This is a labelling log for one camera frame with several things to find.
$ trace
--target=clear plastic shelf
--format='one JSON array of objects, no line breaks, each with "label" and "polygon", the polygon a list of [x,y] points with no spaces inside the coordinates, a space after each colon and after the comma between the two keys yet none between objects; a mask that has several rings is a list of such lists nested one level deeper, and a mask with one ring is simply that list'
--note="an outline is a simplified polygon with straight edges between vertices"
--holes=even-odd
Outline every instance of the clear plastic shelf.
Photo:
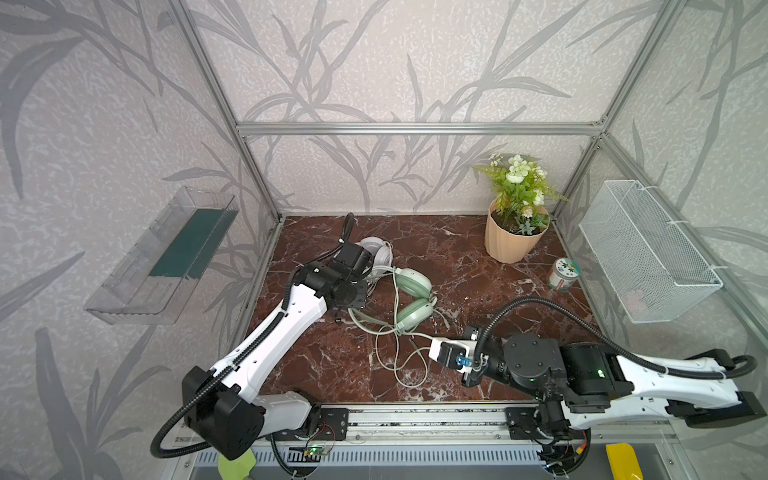
[{"label": "clear plastic shelf", "polygon": [[182,187],[85,310],[112,324],[172,325],[238,211],[232,194]]}]

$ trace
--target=wall-mounted basket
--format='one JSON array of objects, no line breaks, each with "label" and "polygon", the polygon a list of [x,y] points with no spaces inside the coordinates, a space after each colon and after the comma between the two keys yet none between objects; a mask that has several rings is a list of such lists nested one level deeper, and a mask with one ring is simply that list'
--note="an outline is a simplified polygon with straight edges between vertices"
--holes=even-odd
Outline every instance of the wall-mounted basket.
[{"label": "wall-mounted basket", "polygon": [[668,322],[723,286],[637,180],[609,180],[579,224],[632,323]]},{"label": "wall-mounted basket", "polygon": [[238,211],[232,194],[182,187],[86,311],[107,323],[175,323]]}]

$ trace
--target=mesh basket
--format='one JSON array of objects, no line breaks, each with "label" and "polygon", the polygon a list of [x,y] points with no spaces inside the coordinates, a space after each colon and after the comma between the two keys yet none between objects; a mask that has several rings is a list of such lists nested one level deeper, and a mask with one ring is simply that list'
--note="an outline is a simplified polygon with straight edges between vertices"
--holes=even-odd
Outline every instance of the mesh basket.
[{"label": "mesh basket", "polygon": [[606,181],[579,228],[633,323],[668,322],[723,285],[639,181]]}]

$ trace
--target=leaf pattern wallpaper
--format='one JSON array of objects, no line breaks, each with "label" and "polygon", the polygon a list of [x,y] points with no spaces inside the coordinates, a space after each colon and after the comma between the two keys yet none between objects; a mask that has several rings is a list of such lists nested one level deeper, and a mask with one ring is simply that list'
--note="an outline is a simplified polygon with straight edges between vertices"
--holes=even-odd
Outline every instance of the leaf pattern wallpaper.
[{"label": "leaf pattern wallpaper", "polygon": [[[158,478],[274,226],[165,2],[0,2],[0,478]],[[172,326],[83,310],[179,187],[240,207]]]},{"label": "leaf pattern wallpaper", "polygon": [[[238,121],[599,121],[660,0],[190,0]],[[286,212],[481,213],[472,165],[577,137],[249,137]]]},{"label": "leaf pattern wallpaper", "polygon": [[[768,2],[690,0],[644,73],[612,134],[693,228],[768,305]],[[584,272],[603,328],[631,349],[685,357],[723,347],[768,363],[765,349],[721,295],[707,297],[669,323],[630,323],[578,229],[604,180],[623,179],[599,153],[561,215],[561,231]],[[740,381],[768,405],[764,368]],[[768,420],[697,431],[675,425],[702,480],[764,478]]]}]

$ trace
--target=marble table surface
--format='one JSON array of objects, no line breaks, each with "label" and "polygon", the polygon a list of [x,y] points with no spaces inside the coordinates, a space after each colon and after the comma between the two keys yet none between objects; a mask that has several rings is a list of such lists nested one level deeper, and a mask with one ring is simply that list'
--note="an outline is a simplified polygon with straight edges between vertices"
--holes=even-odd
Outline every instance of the marble table surface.
[{"label": "marble table surface", "polygon": [[[277,243],[270,269],[253,315],[253,330],[281,299],[290,271],[329,250],[337,242],[343,217],[288,217]],[[351,239],[377,236],[392,242],[394,265],[424,273],[438,296],[435,314],[417,331],[434,336],[460,338],[468,324],[485,325],[505,303],[525,295],[554,300],[597,327],[584,292],[578,283],[566,293],[547,285],[553,262],[564,257],[554,229],[544,234],[536,248],[522,261],[503,264],[493,260],[484,245],[485,217],[456,215],[365,216],[356,218]],[[411,302],[401,294],[400,305]],[[394,289],[391,278],[379,281],[364,312],[380,319],[392,318]],[[531,332],[560,343],[595,341],[562,314],[546,306],[531,304],[510,312],[496,327],[495,335],[506,338],[516,332]],[[294,343],[261,389],[262,395],[304,390],[324,403],[398,401],[523,400],[528,396],[500,383],[484,380],[465,388],[461,376],[429,360],[429,377],[419,388],[406,388],[381,367],[374,353],[372,335],[358,329],[345,310],[328,312]],[[416,337],[421,347],[429,340]],[[414,350],[400,339],[398,364]],[[382,361],[392,365],[395,340],[379,341]],[[408,384],[418,383],[424,365],[414,356],[400,371]]]}]

